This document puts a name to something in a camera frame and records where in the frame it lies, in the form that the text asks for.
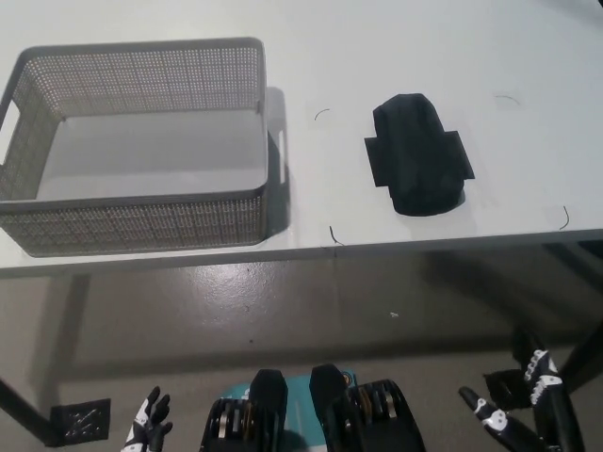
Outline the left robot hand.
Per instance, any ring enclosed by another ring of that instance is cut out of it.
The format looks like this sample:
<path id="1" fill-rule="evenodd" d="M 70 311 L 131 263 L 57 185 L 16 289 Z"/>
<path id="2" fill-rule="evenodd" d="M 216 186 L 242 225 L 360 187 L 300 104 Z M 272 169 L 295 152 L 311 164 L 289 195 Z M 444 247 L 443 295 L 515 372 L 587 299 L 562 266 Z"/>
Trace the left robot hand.
<path id="1" fill-rule="evenodd" d="M 173 423 L 167 421 L 171 409 L 170 401 L 169 394 L 161 395 L 159 386 L 147 395 L 134 417 L 122 452 L 163 450 L 165 438 L 173 428 Z"/>

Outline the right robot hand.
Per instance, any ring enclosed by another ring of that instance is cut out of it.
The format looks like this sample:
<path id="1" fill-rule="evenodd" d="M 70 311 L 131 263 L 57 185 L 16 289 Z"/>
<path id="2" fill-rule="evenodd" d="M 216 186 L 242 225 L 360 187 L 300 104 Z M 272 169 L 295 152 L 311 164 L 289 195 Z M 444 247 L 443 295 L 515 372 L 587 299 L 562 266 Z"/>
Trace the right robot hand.
<path id="1" fill-rule="evenodd" d="M 519 364 L 492 375 L 496 386 L 532 409 L 535 430 L 493 402 L 463 386 L 459 395 L 484 430 L 508 451 L 582 451 L 579 423 L 561 373 L 550 352 L 533 333 L 513 332 L 513 358 Z"/>

